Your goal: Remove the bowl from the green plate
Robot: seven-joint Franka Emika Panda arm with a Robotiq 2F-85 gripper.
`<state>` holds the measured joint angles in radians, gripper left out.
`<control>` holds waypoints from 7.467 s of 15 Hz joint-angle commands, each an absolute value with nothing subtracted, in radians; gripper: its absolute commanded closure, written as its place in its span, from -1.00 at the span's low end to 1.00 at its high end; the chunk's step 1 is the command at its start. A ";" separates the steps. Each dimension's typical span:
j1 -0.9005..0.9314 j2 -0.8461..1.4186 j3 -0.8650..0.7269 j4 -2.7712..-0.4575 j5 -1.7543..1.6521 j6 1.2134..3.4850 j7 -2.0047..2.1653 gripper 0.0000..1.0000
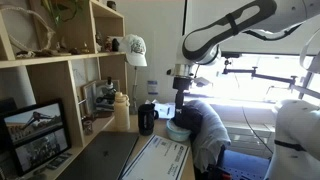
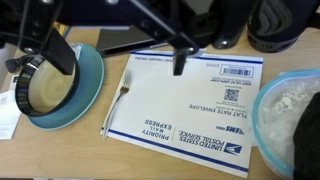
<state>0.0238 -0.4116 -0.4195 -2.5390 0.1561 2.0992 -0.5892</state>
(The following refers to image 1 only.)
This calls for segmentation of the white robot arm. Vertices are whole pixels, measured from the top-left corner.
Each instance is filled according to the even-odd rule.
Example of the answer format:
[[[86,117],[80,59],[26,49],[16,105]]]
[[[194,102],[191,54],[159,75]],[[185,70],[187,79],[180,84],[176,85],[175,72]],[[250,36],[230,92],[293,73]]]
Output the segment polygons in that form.
[[[320,14],[320,0],[253,0],[219,20],[184,35],[178,60],[212,63],[219,44],[257,30],[278,33]],[[278,105],[274,152],[267,180],[320,180],[320,109],[303,100]]]

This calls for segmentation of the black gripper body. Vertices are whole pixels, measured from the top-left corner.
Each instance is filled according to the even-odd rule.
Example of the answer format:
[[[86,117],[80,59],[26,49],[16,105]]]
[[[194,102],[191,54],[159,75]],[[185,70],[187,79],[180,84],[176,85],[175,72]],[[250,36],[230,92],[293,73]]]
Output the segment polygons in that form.
[[[184,105],[184,91],[188,89],[191,80],[184,77],[175,77],[173,88],[177,90],[175,96],[174,123],[181,128],[198,134],[202,125],[202,114],[194,105]]]

